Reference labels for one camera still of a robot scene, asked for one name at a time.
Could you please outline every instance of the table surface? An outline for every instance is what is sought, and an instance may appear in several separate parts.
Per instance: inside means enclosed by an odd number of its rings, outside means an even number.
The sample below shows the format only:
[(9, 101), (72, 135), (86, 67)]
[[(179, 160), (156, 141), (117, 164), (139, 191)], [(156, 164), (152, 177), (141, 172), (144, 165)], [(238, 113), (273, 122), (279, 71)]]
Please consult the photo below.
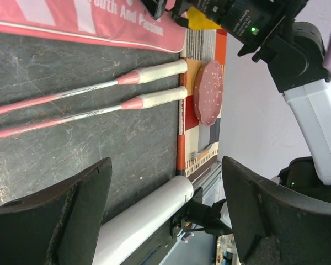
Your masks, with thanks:
[[(178, 54), (0, 33), (0, 105), (111, 80)], [(0, 129), (119, 104), (178, 86), (178, 76), (115, 86), (0, 115)], [(0, 139), (0, 205), (111, 157), (104, 221), (175, 175), (178, 103), (124, 110)]]

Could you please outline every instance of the colorful object on floor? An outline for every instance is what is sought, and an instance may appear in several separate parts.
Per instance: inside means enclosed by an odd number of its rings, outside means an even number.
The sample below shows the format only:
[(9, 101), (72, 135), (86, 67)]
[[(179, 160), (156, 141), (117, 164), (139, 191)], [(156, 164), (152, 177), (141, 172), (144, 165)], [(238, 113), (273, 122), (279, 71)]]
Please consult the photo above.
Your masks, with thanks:
[(153, 20), (139, 0), (5, 0), (0, 1), (0, 32), (180, 52), (186, 29), (167, 13)]
[(180, 54), (188, 63), (188, 71), (180, 75), (179, 82), (187, 88), (188, 96), (179, 103), (177, 174), (186, 176), (193, 183), (210, 172), (211, 166), (217, 162), (221, 123), (221, 111), (209, 127), (197, 119), (193, 105), (196, 74), (211, 60), (218, 61), (224, 73), (226, 46), (227, 34), (222, 31), (189, 29), (186, 49)]
[(102, 89), (117, 84), (143, 84), (154, 80), (162, 79), (168, 76), (174, 76), (179, 73), (185, 73), (188, 69), (186, 61), (178, 60), (176, 62), (164, 63), (162, 65), (140, 68), (127, 73), (116, 80), (94, 84), (87, 87), (77, 88), (70, 91), (65, 91), (53, 95), (43, 96), (40, 98), (28, 99), (21, 102), (16, 102), (4, 106), (0, 106), (0, 114), (17, 110), (21, 108), (32, 107), (35, 105), (52, 102), (58, 99), (72, 97), (82, 93), (90, 92), (97, 89)]
[(96, 116), (96, 115), (100, 115), (100, 114), (104, 114), (104, 113), (108, 113), (108, 112), (114, 112), (116, 110), (147, 109), (147, 108), (155, 107), (155, 106), (165, 104), (168, 102), (184, 99), (184, 98), (186, 98), (187, 93), (188, 93), (187, 89), (185, 87), (181, 86), (178, 88), (168, 89), (165, 91), (144, 94), (144, 95), (137, 96), (126, 102), (123, 102), (120, 105), (116, 105), (113, 107), (92, 110), (90, 112), (71, 115), (71, 116), (67, 116), (64, 118), (47, 120), (47, 121), (42, 121), (40, 123), (28, 124), (28, 125), (24, 125), (24, 126), (18, 126), (15, 128), (2, 130), (2, 131), (0, 131), (0, 138), (25, 133), (27, 131), (48, 128), (48, 127), (52, 127), (55, 125), (68, 123), (68, 122), (74, 121), (74, 120), (81, 120), (84, 118), (88, 118), (88, 117), (92, 117), (92, 116)]
[(190, 7), (188, 12), (188, 20), (189, 20), (189, 29), (192, 30), (201, 30), (201, 29), (221, 29), (219, 25), (215, 22), (209, 20), (204, 13), (201, 13), (195, 7)]
[(199, 69), (194, 83), (194, 112), (202, 124), (215, 124), (222, 108), (223, 73), (216, 60), (210, 61)]

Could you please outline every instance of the pink bag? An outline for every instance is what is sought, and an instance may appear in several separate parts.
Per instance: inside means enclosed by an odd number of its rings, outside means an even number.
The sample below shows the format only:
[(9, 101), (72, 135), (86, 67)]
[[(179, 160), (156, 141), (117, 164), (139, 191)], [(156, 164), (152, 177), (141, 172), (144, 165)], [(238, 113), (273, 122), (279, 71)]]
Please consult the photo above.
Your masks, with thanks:
[(179, 52), (185, 31), (167, 13), (153, 20), (140, 0), (0, 0), (5, 33)]

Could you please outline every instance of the white racket grip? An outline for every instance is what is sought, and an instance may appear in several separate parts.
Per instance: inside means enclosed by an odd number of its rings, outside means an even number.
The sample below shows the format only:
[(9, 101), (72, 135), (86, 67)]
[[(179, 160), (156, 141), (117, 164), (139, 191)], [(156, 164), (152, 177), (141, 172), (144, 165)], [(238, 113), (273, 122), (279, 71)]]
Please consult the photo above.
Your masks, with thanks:
[(162, 79), (168, 76), (174, 76), (179, 73), (185, 73), (188, 70), (188, 64), (185, 60), (178, 60), (176, 62), (165, 63), (163, 65), (151, 66), (137, 69), (139, 72), (139, 84), (151, 82)]
[(137, 96), (142, 100), (143, 109), (155, 107), (168, 102), (184, 99), (188, 96), (186, 87), (181, 86), (173, 89), (168, 89), (160, 92), (144, 94)]

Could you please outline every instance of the racket handle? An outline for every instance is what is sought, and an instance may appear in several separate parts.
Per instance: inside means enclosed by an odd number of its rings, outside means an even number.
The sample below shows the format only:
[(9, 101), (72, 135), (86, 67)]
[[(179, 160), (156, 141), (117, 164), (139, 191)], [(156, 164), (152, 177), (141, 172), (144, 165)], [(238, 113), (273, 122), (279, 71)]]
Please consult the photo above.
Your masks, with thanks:
[(168, 102), (186, 98), (188, 90), (181, 86), (160, 92), (139, 95), (122, 103), (122, 109), (148, 109)]
[(185, 73), (188, 64), (185, 60), (169, 62), (163, 65), (151, 66), (133, 70), (117, 79), (118, 84), (143, 84), (179, 73)]

